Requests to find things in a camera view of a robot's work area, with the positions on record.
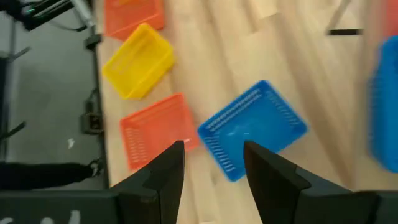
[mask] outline wooden table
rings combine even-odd
[[[269,80],[307,122],[309,132],[281,155],[321,177],[357,189],[357,125],[364,118],[363,80],[358,74],[362,37],[324,33],[339,1],[165,0],[161,34],[175,48],[177,64],[142,100],[122,100],[101,76],[106,150],[111,185],[127,168],[119,120],[182,92],[196,126],[258,80]],[[358,0],[339,26],[362,26]],[[96,1],[99,30],[103,0]],[[105,37],[103,66],[121,42]],[[228,182],[203,145],[186,155],[179,223],[261,223],[246,178]]]

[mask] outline blue basket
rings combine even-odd
[[[373,156],[398,172],[398,36],[381,46],[381,59],[370,86],[370,141]]]
[[[307,132],[305,123],[261,80],[198,128],[230,181],[245,175],[243,142],[253,140],[279,152]]]

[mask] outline black pants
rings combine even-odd
[[[0,190],[60,187],[81,182],[92,175],[90,166],[77,163],[27,165],[0,162]]]

